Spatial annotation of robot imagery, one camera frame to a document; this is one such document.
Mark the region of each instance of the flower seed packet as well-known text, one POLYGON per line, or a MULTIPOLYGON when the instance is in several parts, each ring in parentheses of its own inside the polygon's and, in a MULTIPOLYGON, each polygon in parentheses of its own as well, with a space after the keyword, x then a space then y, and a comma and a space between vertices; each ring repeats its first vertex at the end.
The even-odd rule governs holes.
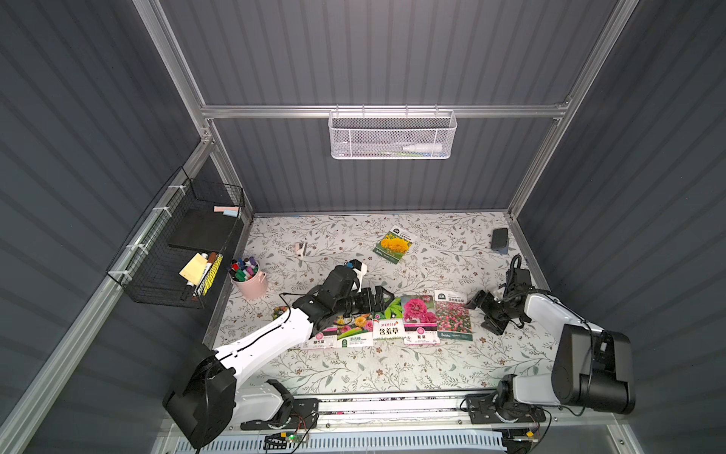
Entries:
POLYGON ((386 307, 386 310, 373 315, 373 338, 398 339, 403 338, 404 335, 404 309, 401 299, 396 298, 386 307))
POLYGON ((431 295, 403 295, 404 344, 439 344, 436 308, 431 295))
POLYGON ((411 249, 413 242, 416 240, 416 235, 398 225, 394 225, 386 233, 386 236, 375 244, 373 252, 389 262, 397 264, 406 255, 406 252, 411 249))
POLYGON ((354 315, 350 318, 339 317, 335 321, 337 348, 373 345, 373 321, 371 314, 354 315))
POLYGON ((332 349, 338 340, 338 329, 327 328, 298 345, 300 350, 332 349))
POLYGON ((460 293, 450 290, 434 290, 436 300, 436 317, 439 324, 441 339, 473 339, 469 309, 464 307, 466 298, 460 293))

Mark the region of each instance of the black wire basket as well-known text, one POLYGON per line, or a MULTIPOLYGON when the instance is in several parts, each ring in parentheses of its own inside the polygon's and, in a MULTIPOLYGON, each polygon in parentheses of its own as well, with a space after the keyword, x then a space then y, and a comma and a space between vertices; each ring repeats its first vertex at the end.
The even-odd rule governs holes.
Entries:
POLYGON ((232 260, 231 255, 242 231, 242 188, 189 177, 175 188, 176 191, 166 206, 152 208, 150 216, 153 220, 146 233, 130 244, 146 216, 139 218, 106 273, 137 303, 204 308, 210 303, 208 300, 216 300, 219 294, 218 291, 211 291, 211 287, 214 283, 221 285, 224 282, 227 275, 225 269, 232 260), (221 252, 226 260, 217 260, 205 273, 200 284, 192 290, 179 271, 197 252, 204 251, 174 248, 168 244, 168 240, 189 210, 212 211, 214 206, 238 207, 234 227, 227 235, 221 252), (125 265, 119 268, 116 265, 117 260, 129 249, 131 251, 126 256, 125 265))

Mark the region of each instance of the robotic arm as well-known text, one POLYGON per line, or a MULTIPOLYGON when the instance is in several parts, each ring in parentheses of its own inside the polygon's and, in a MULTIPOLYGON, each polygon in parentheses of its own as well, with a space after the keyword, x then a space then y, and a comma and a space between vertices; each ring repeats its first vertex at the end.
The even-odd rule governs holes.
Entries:
POLYGON ((195 346, 163 401, 189 443, 194 448, 205 446, 230 425, 287 422, 294 399, 280 382, 242 385, 285 350, 329 328, 340 315, 385 310, 394 295, 380 285, 375 295, 370 288, 362 288, 366 271, 358 260, 338 265, 322 285, 295 300, 268 325, 215 351, 195 346))
POLYGON ((469 309, 484 311, 482 327, 501 336, 509 322, 519 328, 535 320, 559 347, 551 374, 507 375, 499 383, 494 406, 502 421, 516 421, 531 406, 576 405, 628 414, 635 407, 630 340, 587 322, 531 284, 521 256, 512 259, 499 298, 480 291, 469 309))

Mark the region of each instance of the black notebook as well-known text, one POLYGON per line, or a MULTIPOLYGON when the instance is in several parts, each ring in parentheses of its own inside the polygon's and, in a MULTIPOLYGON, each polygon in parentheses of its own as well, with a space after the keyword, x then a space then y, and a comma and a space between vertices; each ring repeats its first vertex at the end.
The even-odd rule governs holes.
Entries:
POLYGON ((189 210, 169 237, 169 245, 192 251, 222 252, 236 221, 236 217, 219 212, 189 210))

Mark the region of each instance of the gray panel wall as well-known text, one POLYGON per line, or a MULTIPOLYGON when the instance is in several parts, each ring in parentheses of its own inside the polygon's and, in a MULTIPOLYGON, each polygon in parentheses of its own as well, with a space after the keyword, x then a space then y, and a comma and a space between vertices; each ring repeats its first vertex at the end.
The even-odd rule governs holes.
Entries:
MULTIPOLYGON (((130 1, 0 2, 0 74, 3 421, 199 139, 130 1)), ((147 390, 162 388, 161 371, 178 358, 144 348, 181 351, 164 330, 201 339, 204 317, 122 301, 104 327, 116 336, 94 343, 30 450, 62 445, 45 435, 60 427, 59 414, 74 422, 59 439, 118 430, 122 410, 106 406, 113 393, 97 392, 109 383, 138 408, 160 408, 161 394, 151 399, 147 390), (139 371, 137 363, 151 366, 139 371)), ((139 431, 157 429, 144 413, 130 414, 139 431)))
POLYGON ((464 118, 449 159, 344 161, 326 120, 216 121, 260 214, 507 208, 551 123, 464 118))
POLYGON ((162 0, 208 104, 562 102, 614 0, 162 0))
POLYGON ((520 216, 552 290, 630 337, 648 453, 726 441, 725 24, 641 2, 520 216))

